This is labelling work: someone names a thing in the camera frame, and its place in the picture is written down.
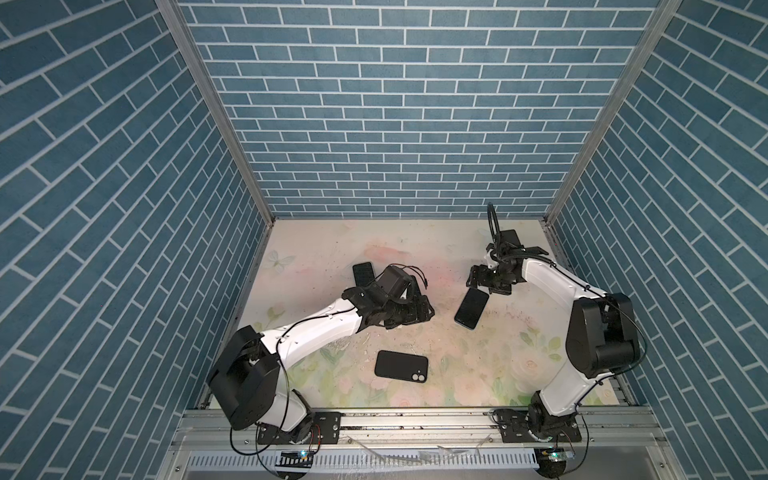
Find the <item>light blue phone case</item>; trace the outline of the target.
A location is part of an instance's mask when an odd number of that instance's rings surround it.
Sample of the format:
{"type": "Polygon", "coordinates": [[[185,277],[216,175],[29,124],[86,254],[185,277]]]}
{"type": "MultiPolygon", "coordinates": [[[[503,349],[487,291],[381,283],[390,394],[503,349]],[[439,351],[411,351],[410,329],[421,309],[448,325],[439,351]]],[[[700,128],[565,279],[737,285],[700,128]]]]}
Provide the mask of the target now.
{"type": "Polygon", "coordinates": [[[371,262],[355,264],[352,267],[352,270],[356,287],[367,287],[376,279],[374,268],[371,262]]]}

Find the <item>black phone case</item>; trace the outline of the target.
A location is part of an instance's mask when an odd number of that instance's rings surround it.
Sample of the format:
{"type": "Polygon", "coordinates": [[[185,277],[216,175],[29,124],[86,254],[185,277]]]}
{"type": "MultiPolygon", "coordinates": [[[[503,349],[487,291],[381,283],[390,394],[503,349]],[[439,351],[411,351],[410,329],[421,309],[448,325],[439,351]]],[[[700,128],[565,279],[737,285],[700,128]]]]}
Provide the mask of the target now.
{"type": "Polygon", "coordinates": [[[428,366],[425,356],[381,350],[377,354],[374,374],[391,380],[425,383],[428,366]]]}

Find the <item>blue-edged black phone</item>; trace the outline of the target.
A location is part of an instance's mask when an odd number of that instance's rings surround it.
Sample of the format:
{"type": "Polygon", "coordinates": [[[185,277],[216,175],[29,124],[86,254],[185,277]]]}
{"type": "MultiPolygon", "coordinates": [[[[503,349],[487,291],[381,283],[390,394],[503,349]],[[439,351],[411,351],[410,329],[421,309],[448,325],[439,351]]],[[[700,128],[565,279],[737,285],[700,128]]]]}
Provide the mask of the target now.
{"type": "Polygon", "coordinates": [[[479,323],[488,300],[488,293],[477,288],[469,288],[454,315],[454,321],[464,328],[474,330],[479,323]]]}

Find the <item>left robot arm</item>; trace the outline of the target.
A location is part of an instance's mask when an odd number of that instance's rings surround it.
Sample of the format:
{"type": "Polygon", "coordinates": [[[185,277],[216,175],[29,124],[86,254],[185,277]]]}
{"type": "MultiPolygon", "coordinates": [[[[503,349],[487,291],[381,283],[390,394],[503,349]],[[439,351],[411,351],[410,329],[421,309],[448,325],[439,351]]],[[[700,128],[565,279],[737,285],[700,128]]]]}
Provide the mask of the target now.
{"type": "Polygon", "coordinates": [[[250,325],[237,330],[206,380],[232,430],[260,424],[304,437],[313,412],[290,387],[288,368],[369,327],[392,330],[431,320],[435,311],[427,287],[420,268],[390,264],[304,319],[263,332],[250,325]]]}

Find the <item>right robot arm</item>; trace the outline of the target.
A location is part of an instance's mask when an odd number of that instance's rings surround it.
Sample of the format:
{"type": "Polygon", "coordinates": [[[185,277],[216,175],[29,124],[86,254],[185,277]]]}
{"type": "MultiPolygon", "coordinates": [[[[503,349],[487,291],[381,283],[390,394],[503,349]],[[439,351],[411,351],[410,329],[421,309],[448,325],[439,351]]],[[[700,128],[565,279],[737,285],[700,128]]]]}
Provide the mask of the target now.
{"type": "Polygon", "coordinates": [[[484,261],[471,267],[454,320],[475,328],[490,296],[509,295],[519,283],[533,284],[566,309],[567,360],[533,394],[524,420],[527,435],[550,441],[575,428],[578,406],[596,386],[642,361],[641,331],[626,295],[589,285],[549,259],[546,250],[524,246],[514,230],[490,229],[484,261]]]}

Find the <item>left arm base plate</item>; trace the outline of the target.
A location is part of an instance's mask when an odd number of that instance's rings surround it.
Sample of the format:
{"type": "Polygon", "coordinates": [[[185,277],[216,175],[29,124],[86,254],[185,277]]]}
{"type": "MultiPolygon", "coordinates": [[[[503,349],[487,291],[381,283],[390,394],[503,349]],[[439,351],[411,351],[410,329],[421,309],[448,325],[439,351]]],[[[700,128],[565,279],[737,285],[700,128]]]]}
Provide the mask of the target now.
{"type": "Polygon", "coordinates": [[[277,426],[262,425],[258,428],[257,443],[267,445],[308,445],[310,442],[335,445],[341,430],[342,414],[336,411],[315,411],[291,431],[277,426]]]}

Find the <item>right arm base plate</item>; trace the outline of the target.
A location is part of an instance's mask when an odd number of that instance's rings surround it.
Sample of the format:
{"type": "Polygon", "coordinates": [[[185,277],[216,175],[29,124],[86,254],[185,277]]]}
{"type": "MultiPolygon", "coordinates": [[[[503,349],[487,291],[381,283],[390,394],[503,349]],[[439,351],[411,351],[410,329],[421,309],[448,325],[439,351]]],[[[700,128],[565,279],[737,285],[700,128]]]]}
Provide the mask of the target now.
{"type": "Polygon", "coordinates": [[[576,415],[553,416],[542,407],[522,409],[495,409],[490,419],[496,424],[504,443],[578,443],[582,434],[576,415]]]}

